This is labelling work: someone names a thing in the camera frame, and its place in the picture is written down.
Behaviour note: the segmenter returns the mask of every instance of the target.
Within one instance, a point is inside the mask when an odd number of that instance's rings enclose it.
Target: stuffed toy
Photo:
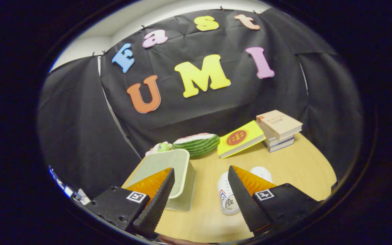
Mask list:
[[[158,143],[158,144],[154,145],[152,150],[146,152],[145,156],[147,156],[149,154],[153,154],[153,153],[169,151],[171,149],[172,149],[172,144],[170,144],[167,141],[164,141],[163,143]]]
[[[173,149],[186,149],[190,153],[190,158],[194,158],[211,153],[219,143],[218,135],[204,132],[177,139],[173,143]]]

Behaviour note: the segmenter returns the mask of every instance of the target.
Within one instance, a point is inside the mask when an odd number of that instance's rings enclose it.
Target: black cloth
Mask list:
[[[140,161],[109,112],[97,56],[71,61],[47,77],[37,124],[45,162],[90,198],[122,185]]]
[[[244,14],[260,25],[245,27],[235,15]],[[193,20],[210,15],[219,28],[200,31]],[[149,48],[144,36],[163,29],[168,40]],[[112,59],[130,43],[134,64],[126,73]],[[259,46],[275,71],[258,79],[257,67],[245,49]],[[203,59],[219,54],[226,88],[185,98],[184,85],[174,67],[190,62],[201,69]],[[159,107],[137,112],[126,90],[140,83],[145,103],[151,95],[143,80],[157,75]],[[361,145],[361,104],[355,83],[335,50],[305,25],[273,8],[263,14],[206,10],[171,17],[140,30],[113,46],[101,59],[105,93],[130,141],[140,155],[154,144],[201,132],[220,136],[254,120],[256,115],[280,110],[303,122],[306,136],[330,161],[338,179],[343,177]]]

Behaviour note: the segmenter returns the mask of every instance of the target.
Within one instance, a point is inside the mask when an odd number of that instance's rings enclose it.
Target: yellow letter m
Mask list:
[[[231,81],[226,78],[220,63],[221,56],[212,54],[203,59],[202,69],[199,70],[190,62],[184,62],[175,66],[175,71],[179,72],[184,83],[184,97],[195,96],[199,90],[193,86],[193,82],[204,92],[208,89],[208,78],[211,78],[210,88],[218,89],[231,85]]]

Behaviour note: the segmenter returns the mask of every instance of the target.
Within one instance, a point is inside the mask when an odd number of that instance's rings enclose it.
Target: orange letter u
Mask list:
[[[151,92],[152,101],[149,104],[143,102],[142,95],[140,94],[140,83],[136,83],[126,90],[126,93],[129,93],[129,96],[131,97],[132,104],[136,111],[140,113],[149,113],[157,109],[160,105],[161,97],[158,92],[156,80],[157,76],[152,75],[143,81],[144,84],[148,85],[149,91]]]

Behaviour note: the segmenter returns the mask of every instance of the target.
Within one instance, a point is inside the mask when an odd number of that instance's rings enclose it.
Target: table surface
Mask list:
[[[302,134],[296,133],[294,138],[294,144],[272,153],[260,142],[224,159],[219,158],[216,150],[190,159],[196,170],[192,208],[188,212],[165,209],[155,232],[177,239],[211,243],[253,237],[241,212],[227,216],[221,211],[217,182],[231,165],[247,171],[254,166],[264,166],[275,185],[290,183],[317,201],[326,199],[337,181],[331,164]],[[137,169],[138,166],[122,188],[127,187]]]

